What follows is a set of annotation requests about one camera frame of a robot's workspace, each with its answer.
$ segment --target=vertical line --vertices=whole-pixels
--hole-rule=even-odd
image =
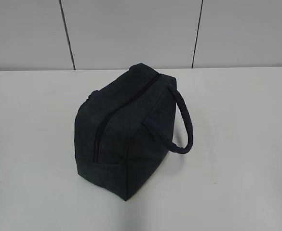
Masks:
[[[73,59],[73,54],[72,54],[70,39],[69,39],[69,35],[68,35],[68,29],[67,29],[67,25],[66,25],[66,20],[65,20],[63,5],[62,5],[62,1],[61,1],[61,0],[58,0],[58,2],[59,2],[59,6],[60,6],[60,11],[61,11],[61,13],[62,13],[62,18],[63,18],[64,27],[65,27],[65,33],[66,33],[67,42],[68,42],[68,46],[69,46],[69,51],[70,51],[70,56],[71,56],[72,65],[73,65],[73,70],[75,70],[74,59]]]
[[[199,28],[200,28],[200,21],[201,21],[201,15],[202,15],[202,8],[203,8],[203,0],[201,2],[201,9],[200,9],[200,15],[199,15],[199,22],[198,22],[198,30],[197,30],[197,35],[195,37],[194,52],[193,52],[193,59],[192,59],[192,66],[191,66],[191,68],[193,68],[194,57],[195,57],[195,50],[197,48],[197,42],[198,42],[198,36],[199,36]]]

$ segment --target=fabric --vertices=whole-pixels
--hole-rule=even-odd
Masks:
[[[172,143],[176,103],[188,133],[185,148]],[[169,150],[190,151],[192,133],[176,79],[134,65],[79,108],[74,139],[78,174],[128,200]]]

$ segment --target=zipper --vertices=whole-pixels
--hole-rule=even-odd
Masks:
[[[140,91],[137,92],[136,95],[134,95],[134,97],[132,97],[130,100],[128,100],[126,103],[124,103],[122,106],[114,109],[113,111],[111,111],[98,125],[95,137],[94,137],[94,154],[93,154],[93,162],[94,163],[98,163],[98,159],[99,159],[99,149],[100,149],[100,143],[101,143],[101,138],[103,135],[103,132],[108,124],[108,122],[110,121],[110,119],[112,118],[112,116],[118,112],[120,109],[122,109],[123,107],[127,106],[128,104],[134,102],[135,100],[137,100],[159,77],[161,76],[160,73],[157,73]]]

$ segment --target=dark green bag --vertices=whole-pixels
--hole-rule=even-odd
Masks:
[[[172,143],[176,103],[188,133],[185,148]],[[192,148],[192,122],[176,79],[144,64],[130,67],[81,105],[74,142],[78,174],[128,200],[168,150]]]

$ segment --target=handbag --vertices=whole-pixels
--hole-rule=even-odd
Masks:
[[[176,104],[188,134],[185,148],[172,142]],[[131,66],[80,106],[74,144],[78,174],[127,201],[168,151],[192,148],[192,122],[176,79],[145,64]]]

